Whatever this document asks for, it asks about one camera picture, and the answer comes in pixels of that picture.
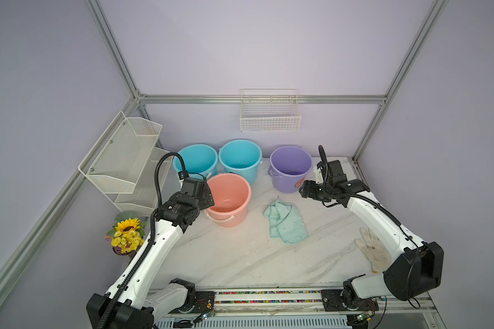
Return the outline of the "purple plastic bucket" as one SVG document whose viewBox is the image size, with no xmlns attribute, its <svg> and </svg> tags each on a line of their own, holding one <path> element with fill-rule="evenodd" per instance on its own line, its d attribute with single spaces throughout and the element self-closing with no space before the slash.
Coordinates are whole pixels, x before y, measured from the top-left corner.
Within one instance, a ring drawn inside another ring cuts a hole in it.
<svg viewBox="0 0 494 329">
<path fill-rule="evenodd" d="M 286 145 L 270 155 L 268 175 L 275 189 L 281 193 L 295 193 L 313 169 L 313 159 L 304 149 Z"/>
</svg>

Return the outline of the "pink plastic bucket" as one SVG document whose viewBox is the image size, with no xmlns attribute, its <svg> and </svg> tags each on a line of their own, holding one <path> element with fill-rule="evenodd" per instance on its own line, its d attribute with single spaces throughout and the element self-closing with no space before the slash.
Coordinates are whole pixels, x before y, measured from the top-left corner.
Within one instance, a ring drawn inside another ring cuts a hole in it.
<svg viewBox="0 0 494 329">
<path fill-rule="evenodd" d="M 207 183 L 215 204 L 204 210 L 206 217 L 224 228 L 241 224 L 252 196 L 248 181 L 238 174 L 218 174 Z"/>
</svg>

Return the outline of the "teal bucket being wiped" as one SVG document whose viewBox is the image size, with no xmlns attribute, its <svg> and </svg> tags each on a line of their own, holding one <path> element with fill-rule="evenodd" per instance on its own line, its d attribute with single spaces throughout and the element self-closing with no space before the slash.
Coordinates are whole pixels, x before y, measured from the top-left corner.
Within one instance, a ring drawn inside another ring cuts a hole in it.
<svg viewBox="0 0 494 329">
<path fill-rule="evenodd" d="M 191 178 L 208 179 L 218 175 L 218 152 L 211 146 L 193 144 L 182 148 L 178 154 Z"/>
</svg>

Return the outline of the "mint green microfibre cloth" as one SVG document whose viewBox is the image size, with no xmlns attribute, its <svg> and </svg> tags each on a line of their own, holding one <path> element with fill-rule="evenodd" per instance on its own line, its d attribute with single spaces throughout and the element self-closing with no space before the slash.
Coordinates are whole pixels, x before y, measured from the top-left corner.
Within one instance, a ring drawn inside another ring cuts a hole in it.
<svg viewBox="0 0 494 329">
<path fill-rule="evenodd" d="M 275 200 L 263 215 L 269 220 L 271 238 L 280 238 L 286 244 L 299 243 L 309 237 L 303 218 L 292 203 Z"/>
</svg>

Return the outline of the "teal bucket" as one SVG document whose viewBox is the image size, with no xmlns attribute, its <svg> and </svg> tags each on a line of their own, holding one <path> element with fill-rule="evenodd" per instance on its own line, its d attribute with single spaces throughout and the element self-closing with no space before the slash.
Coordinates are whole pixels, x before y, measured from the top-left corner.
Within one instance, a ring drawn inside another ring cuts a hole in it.
<svg viewBox="0 0 494 329">
<path fill-rule="evenodd" d="M 258 167 L 263 162 L 262 149 L 252 141 L 236 139 L 220 148 L 218 160 L 225 173 L 240 175 L 249 185 L 253 185 Z"/>
</svg>

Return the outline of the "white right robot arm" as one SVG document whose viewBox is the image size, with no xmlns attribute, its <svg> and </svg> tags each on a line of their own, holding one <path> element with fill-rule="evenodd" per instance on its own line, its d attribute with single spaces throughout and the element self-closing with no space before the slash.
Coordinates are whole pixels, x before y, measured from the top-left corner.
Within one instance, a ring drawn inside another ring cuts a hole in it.
<svg viewBox="0 0 494 329">
<path fill-rule="evenodd" d="M 444 251 L 439 244 L 407 229 L 361 180 L 348 180 L 340 161 L 321 160 L 314 172 L 315 180 L 306 180 L 299 189 L 301 197 L 328 208 L 341 205 L 357 215 L 366 227 L 356 244 L 375 263 L 372 275 L 344 281 L 336 298 L 340 307 L 355 311 L 380 296 L 409 301 L 440 286 Z"/>
</svg>

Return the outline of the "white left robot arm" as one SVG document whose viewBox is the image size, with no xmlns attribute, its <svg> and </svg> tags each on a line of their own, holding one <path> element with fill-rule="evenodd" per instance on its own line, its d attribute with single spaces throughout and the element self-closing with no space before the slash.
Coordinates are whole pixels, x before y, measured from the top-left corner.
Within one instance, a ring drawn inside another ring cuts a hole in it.
<svg viewBox="0 0 494 329">
<path fill-rule="evenodd" d="M 176 278 L 154 295 L 149 290 L 176 242 L 200 211 L 213 205 L 208 182 L 187 178 L 179 192 L 152 212 L 150 233 L 129 266 L 105 294 L 95 293 L 88 301 L 92 328 L 153 328 L 169 312 L 193 307 L 195 286 L 186 280 Z"/>
</svg>

